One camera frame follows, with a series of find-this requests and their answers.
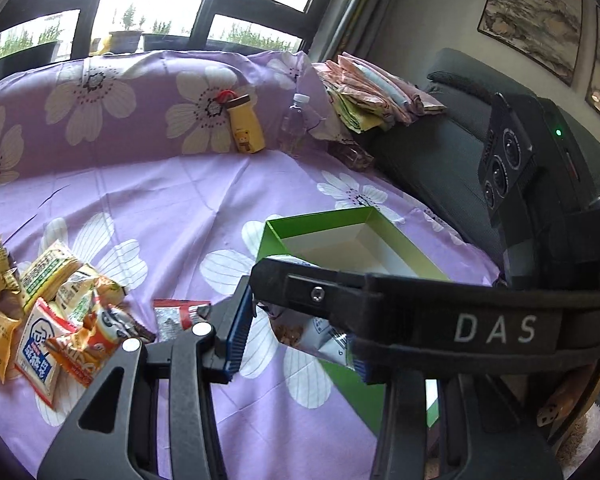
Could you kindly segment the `white red blue snack packet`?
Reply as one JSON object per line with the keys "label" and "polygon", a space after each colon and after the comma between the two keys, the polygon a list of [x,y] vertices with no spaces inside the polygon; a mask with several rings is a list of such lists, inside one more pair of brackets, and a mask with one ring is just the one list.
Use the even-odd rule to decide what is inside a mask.
{"label": "white red blue snack packet", "polygon": [[30,382],[35,393],[50,408],[59,373],[59,364],[45,341],[75,332],[78,328],[58,316],[48,303],[38,298],[24,324],[15,357],[15,368]]}

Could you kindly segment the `red silver snack packet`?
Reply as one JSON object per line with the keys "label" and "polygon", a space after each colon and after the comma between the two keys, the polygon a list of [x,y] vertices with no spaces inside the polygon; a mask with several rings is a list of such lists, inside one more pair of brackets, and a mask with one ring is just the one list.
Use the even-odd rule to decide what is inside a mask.
{"label": "red silver snack packet", "polygon": [[211,304],[209,301],[199,300],[154,299],[152,307],[156,317],[158,341],[166,342],[208,318]]}

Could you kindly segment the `green cardboard box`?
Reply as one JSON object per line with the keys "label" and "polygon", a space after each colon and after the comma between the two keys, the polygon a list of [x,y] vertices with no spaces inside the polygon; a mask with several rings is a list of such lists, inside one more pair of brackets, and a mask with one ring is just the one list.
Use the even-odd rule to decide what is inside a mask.
{"label": "green cardboard box", "polygon": [[[448,278],[394,223],[372,207],[268,220],[257,258],[277,255],[336,271],[436,281]],[[318,377],[325,373],[370,431],[378,434],[384,388],[366,385],[354,361],[353,368],[347,368],[288,347],[284,371],[291,397],[305,408],[319,408],[329,397],[326,382]]]}

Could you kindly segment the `orange cartoon snack packet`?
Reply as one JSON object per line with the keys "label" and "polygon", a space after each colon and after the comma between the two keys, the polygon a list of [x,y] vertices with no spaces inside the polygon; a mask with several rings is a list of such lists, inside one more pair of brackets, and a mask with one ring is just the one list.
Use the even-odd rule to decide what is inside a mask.
{"label": "orange cartoon snack packet", "polygon": [[156,335],[129,313],[96,304],[73,333],[50,337],[44,346],[55,361],[83,387],[91,385],[100,369],[127,339],[150,344]]}

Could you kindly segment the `cream green corn snack packet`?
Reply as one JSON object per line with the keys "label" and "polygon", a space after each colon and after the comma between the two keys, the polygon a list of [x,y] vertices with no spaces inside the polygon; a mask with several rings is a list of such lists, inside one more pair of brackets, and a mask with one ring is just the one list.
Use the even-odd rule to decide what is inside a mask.
{"label": "cream green corn snack packet", "polygon": [[122,285],[85,263],[59,286],[55,304],[65,320],[80,326],[95,307],[96,301],[105,306],[117,306],[125,295],[126,290]]}

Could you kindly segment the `dark grey sofa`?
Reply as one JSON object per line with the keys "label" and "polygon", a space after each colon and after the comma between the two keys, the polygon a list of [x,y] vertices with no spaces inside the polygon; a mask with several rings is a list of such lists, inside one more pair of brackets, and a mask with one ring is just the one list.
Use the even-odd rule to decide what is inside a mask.
{"label": "dark grey sofa", "polygon": [[494,93],[533,91],[450,48],[436,54],[427,79],[426,92],[445,105],[445,112],[365,133],[363,148],[393,185],[427,205],[501,268],[503,248],[480,191],[479,158]]}

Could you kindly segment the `soda cracker packet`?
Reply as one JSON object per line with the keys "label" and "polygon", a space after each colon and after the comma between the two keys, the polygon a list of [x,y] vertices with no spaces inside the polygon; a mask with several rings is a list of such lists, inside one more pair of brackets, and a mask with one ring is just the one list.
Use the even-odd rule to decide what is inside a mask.
{"label": "soda cracker packet", "polygon": [[59,287],[79,270],[83,262],[60,240],[55,240],[24,271],[21,277],[23,311],[29,314],[38,298],[53,300]]}

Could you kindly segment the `clear plastic water bottle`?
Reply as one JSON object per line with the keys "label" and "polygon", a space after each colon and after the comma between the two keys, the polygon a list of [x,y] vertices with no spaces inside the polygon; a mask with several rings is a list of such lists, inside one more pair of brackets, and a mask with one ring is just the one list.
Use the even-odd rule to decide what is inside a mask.
{"label": "clear plastic water bottle", "polygon": [[294,156],[306,135],[306,107],[310,97],[302,93],[295,93],[291,106],[286,111],[279,133],[279,148],[289,156]]}

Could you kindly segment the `yellow bottle with brown cap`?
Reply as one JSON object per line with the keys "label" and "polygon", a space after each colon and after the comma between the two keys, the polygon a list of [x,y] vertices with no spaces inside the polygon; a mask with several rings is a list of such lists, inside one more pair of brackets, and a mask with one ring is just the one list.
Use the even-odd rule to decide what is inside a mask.
{"label": "yellow bottle with brown cap", "polygon": [[265,138],[249,94],[222,90],[216,100],[227,111],[237,151],[254,154],[265,149]]}

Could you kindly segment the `purple floral bed sheet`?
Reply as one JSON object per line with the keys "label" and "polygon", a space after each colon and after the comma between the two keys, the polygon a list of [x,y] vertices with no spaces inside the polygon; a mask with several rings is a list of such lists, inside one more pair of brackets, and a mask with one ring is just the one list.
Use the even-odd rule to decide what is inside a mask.
{"label": "purple floral bed sheet", "polygon": [[[153,53],[51,65],[0,82],[0,236],[23,271],[55,240],[128,288],[155,329],[155,298],[219,301],[256,261],[264,222],[372,206],[454,281],[490,284],[479,248],[376,174],[318,144],[277,148],[295,91],[319,133],[338,130],[303,54]],[[224,89],[249,93],[267,149],[235,152]],[[368,479],[376,438],[316,359],[281,347],[259,312],[237,377],[213,387],[230,479]],[[0,438],[29,474],[84,388],[59,377],[54,408],[14,370],[0,384]]]}

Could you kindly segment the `folded pink cloth stack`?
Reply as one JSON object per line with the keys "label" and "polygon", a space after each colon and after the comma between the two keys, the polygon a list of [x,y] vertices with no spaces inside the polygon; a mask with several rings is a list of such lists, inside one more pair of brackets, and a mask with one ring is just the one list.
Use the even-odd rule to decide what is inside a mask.
{"label": "folded pink cloth stack", "polygon": [[426,91],[371,62],[344,52],[336,61],[314,63],[332,107],[355,133],[409,126],[419,118],[443,114],[446,106]]}

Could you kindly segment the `small yellow brown snack packet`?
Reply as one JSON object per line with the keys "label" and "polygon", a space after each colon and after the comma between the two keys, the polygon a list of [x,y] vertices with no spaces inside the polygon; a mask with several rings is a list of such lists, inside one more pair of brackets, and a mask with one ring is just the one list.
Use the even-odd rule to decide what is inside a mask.
{"label": "small yellow brown snack packet", "polygon": [[22,305],[19,271],[0,239],[0,311],[11,318],[18,318]]}

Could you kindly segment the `framed landscape painting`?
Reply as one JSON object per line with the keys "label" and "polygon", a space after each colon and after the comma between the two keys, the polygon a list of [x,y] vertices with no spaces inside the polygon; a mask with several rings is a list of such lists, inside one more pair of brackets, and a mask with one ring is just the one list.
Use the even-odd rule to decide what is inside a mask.
{"label": "framed landscape painting", "polygon": [[583,0],[486,0],[478,32],[572,84],[582,37]]}

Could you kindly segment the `potted plant on windowsill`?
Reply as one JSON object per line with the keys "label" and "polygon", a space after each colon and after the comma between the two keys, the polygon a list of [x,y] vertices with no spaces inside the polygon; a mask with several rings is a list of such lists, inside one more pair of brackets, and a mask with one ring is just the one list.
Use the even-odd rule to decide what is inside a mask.
{"label": "potted plant on windowsill", "polygon": [[140,44],[145,18],[136,19],[136,7],[130,4],[122,15],[122,29],[110,32],[108,51],[113,54],[133,53]]}

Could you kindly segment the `black planter box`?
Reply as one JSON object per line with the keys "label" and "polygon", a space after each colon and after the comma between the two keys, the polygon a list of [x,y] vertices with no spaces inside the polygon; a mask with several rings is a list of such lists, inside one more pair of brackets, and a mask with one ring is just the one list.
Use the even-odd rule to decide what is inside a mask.
{"label": "black planter box", "polygon": [[50,41],[0,58],[0,80],[15,73],[53,63],[59,45],[59,41]]}

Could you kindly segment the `black window frame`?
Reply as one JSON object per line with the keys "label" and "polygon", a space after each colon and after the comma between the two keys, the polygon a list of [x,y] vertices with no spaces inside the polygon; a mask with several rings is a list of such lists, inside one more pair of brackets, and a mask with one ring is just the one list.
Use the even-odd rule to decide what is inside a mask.
{"label": "black window frame", "polygon": [[0,58],[50,41],[53,63],[108,51],[132,4],[145,18],[135,52],[309,51],[330,0],[6,0],[0,8]]}

